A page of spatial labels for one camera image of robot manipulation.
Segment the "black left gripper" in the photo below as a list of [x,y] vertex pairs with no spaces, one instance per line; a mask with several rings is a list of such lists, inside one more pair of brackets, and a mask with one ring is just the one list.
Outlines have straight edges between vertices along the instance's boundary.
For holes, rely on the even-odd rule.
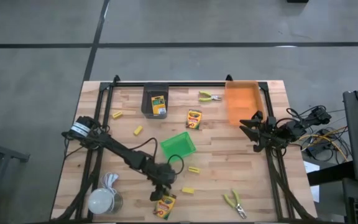
[[158,201],[163,195],[171,195],[172,184],[176,180],[176,172],[168,163],[154,163],[147,169],[147,178],[155,185],[150,194],[150,201]]

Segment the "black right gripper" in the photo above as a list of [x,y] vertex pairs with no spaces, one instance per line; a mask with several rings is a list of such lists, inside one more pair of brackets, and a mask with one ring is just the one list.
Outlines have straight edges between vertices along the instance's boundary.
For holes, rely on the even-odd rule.
[[268,116],[262,122],[261,111],[257,111],[253,118],[256,119],[241,119],[240,123],[243,124],[242,131],[253,142],[257,144],[253,146],[254,152],[260,152],[263,149],[283,149],[283,139],[278,137],[277,132],[277,119],[274,116]]

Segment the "orange plastic bin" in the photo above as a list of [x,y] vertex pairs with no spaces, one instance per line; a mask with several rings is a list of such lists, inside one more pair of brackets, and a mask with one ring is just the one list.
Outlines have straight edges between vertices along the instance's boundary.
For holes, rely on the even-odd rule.
[[252,119],[261,111],[264,119],[264,104],[257,81],[227,81],[225,84],[224,101],[227,119],[231,125],[239,126],[241,119]]

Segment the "green plastic basket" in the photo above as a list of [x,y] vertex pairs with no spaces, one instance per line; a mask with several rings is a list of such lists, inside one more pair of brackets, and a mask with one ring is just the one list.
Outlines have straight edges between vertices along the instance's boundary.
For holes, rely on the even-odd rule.
[[178,161],[181,158],[187,157],[196,151],[196,147],[190,138],[188,132],[183,132],[172,138],[169,138],[160,143],[163,154],[167,160],[171,162]]

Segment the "white dome lamp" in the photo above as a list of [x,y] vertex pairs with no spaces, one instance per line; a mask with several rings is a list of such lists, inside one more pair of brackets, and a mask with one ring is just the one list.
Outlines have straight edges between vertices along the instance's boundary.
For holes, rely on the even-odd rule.
[[123,206],[123,199],[119,193],[105,188],[94,190],[88,199],[88,209],[95,215],[115,214]]

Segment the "black power adapter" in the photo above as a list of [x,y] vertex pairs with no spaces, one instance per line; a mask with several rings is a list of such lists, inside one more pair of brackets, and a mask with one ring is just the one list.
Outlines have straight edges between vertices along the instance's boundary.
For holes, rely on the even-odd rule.
[[306,149],[306,152],[311,157],[316,157],[324,151],[330,151],[333,148],[331,144],[316,144]]

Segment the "white paper sheet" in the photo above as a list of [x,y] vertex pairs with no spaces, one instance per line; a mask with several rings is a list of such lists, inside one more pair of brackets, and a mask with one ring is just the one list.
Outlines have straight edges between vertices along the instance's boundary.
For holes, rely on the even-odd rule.
[[[304,161],[303,163],[307,174],[319,170],[319,165],[307,161]],[[311,194],[313,196],[313,201],[319,203],[319,186],[318,185],[310,186],[310,189],[311,189]]]

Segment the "dark grey plastic bin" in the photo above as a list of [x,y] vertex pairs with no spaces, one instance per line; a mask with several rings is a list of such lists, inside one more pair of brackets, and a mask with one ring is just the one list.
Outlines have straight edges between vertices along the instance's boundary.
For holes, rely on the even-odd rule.
[[151,97],[163,95],[165,98],[166,111],[168,110],[168,91],[167,83],[146,83],[144,85],[141,112],[147,119],[165,119],[167,112],[161,115],[153,115]]

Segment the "black beam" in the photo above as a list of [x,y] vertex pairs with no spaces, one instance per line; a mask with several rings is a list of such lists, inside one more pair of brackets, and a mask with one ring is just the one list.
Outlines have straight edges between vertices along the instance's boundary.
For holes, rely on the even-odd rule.
[[311,186],[341,181],[342,179],[355,179],[353,162],[345,162],[336,166],[327,167],[307,174]]

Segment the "black table frame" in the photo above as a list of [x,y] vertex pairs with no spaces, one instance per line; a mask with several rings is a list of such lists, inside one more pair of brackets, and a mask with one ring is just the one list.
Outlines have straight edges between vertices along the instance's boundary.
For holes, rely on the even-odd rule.
[[[241,217],[223,198],[232,189],[239,193],[248,221],[274,222],[277,219],[265,153],[254,152],[247,136],[229,123],[224,102],[198,101],[201,90],[223,95],[224,82],[170,82],[165,119],[147,119],[142,114],[143,82],[117,82],[106,93],[100,93],[99,86],[97,81],[83,84],[76,116],[94,116],[106,121],[114,139],[125,146],[139,146],[142,151],[155,154],[159,162],[165,161],[160,143],[186,131],[187,111],[197,109],[202,112],[201,127],[189,130],[195,153],[173,165],[179,175],[172,186],[177,202],[169,216],[170,222],[239,222]],[[113,119],[112,115],[118,111],[123,115]],[[138,126],[143,130],[135,136],[134,130]],[[94,215],[83,207],[81,212],[69,218],[69,222],[118,224],[158,221],[153,214],[155,203],[149,199],[154,187],[144,175],[128,168],[121,158],[109,151],[87,152],[77,142],[71,142],[68,152],[51,220],[64,213],[80,191],[85,175],[100,162],[101,172],[119,175],[115,188],[124,199],[121,210],[114,215]],[[189,167],[199,168],[200,173],[188,171]],[[195,193],[183,193],[184,187],[195,189]]]

